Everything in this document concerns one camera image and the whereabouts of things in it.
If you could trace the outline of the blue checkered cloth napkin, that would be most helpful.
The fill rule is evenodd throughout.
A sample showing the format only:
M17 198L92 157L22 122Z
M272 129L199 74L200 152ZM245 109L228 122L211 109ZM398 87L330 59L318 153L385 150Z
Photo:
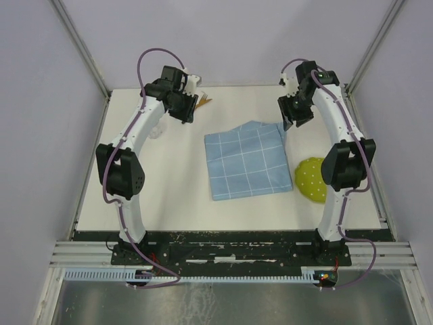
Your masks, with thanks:
M293 190L282 123L249 121L204 136L214 201Z

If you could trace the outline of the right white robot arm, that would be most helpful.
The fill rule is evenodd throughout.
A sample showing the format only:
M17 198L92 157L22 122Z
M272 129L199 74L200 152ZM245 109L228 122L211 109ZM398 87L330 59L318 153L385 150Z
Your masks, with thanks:
M371 181L370 166L376 151L373 139L367 139L355 125L342 97L342 88L332 70L324 70L312 60L295 61L297 90L289 90L285 72L279 84L285 95L278 99L283 128L300 127L314 117L312 108L321 114L332 147L321 164L321 176L327 186L323 216L312 241L311 259L319 264L329 263L341 255L347 238L344 214L352 193L369 190L361 182Z

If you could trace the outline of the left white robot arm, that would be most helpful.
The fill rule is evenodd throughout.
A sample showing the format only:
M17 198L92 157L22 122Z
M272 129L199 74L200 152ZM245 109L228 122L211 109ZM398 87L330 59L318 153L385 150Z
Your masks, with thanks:
M202 78L184 69L164 66L160 78L143 86L140 102L122 131L109 143L99 144L95 155L103 199L117 207L120 243L136 264L146 262L148 245L142 243L146 229L141 218L139 194L145 172L140 151L160 119L169 114L184 123L193 122Z

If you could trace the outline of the clear plastic cup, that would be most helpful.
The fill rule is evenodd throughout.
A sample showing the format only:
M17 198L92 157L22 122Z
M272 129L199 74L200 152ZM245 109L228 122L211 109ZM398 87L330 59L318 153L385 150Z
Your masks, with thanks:
M152 128L148 137L150 139L157 139L166 131L166 129L167 124L164 121L159 122L155 127Z

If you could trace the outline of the green polka dot plate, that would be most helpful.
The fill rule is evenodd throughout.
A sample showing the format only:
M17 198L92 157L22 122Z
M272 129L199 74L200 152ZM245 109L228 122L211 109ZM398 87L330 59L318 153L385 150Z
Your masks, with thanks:
M312 202L325 204L327 186L321 174L324 158L310 157L302 160L295 169L295 184L300 193Z

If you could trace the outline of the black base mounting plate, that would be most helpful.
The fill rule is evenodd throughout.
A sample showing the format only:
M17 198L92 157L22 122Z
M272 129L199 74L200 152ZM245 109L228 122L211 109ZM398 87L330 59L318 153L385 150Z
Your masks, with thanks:
M312 230L149 231L136 247L120 240L112 249L112 265L145 265L148 259L169 269L235 263L333 269L352 264L344 240L321 244Z

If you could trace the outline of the right aluminium frame post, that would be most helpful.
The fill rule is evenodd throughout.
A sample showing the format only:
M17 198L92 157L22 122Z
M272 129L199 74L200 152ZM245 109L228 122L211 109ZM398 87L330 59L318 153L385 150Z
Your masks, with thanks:
M346 93L348 96L352 96L361 84L362 78L364 77L376 53L380 49L382 43L396 22L399 14L402 12L406 2L406 0L391 1L391 4L386 10L386 13L384 14L378 29L373 36L373 39L369 43L361 58L361 61L357 65L350 82L346 85Z

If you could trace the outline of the aluminium frame post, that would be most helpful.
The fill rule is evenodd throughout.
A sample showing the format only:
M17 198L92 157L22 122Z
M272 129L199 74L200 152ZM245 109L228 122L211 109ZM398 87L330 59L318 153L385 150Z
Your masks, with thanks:
M376 53L380 49L382 43L396 22L399 14L402 12L406 2L406 0L391 1L391 4L386 10L386 13L384 14L378 29L373 36L373 39L369 43L361 58L361 61L357 65L350 82L346 85L346 93L348 96L352 96L361 84L362 78L364 77Z
M104 81L101 72L97 68L95 60L93 59L90 51L88 50L83 38L80 36L72 19L72 16L69 14L64 2L61 0L49 0L49 4L52 6L61 24L65 28L70 40L72 41L73 46L77 50L78 55L80 56L85 68L88 70L98 89L105 98L109 98L111 95L111 91L106 85L106 82Z

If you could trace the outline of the left aluminium frame post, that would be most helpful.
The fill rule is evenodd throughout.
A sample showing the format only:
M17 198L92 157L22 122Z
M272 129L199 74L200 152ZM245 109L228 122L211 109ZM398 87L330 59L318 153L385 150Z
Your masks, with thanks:
M111 91L106 85L106 82L104 81L101 72L97 68L95 60L93 59L90 51L88 50L83 38L80 36L72 19L72 16L69 14L64 2L61 0L49 0L49 4L52 6L61 24L65 28L70 40L72 41L73 46L77 50L78 55L80 56L85 68L88 70L98 89L105 98L109 98L111 95Z

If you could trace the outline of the aluminium front rail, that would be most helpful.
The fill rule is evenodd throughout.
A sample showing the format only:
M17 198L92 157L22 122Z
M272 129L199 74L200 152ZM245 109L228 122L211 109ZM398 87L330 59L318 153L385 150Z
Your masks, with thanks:
M374 269L417 269L408 242L377 242ZM373 257L373 249L366 242L350 242L348 249L352 265L347 269L364 269ZM109 268L112 252L104 242L57 242L49 265L51 267Z

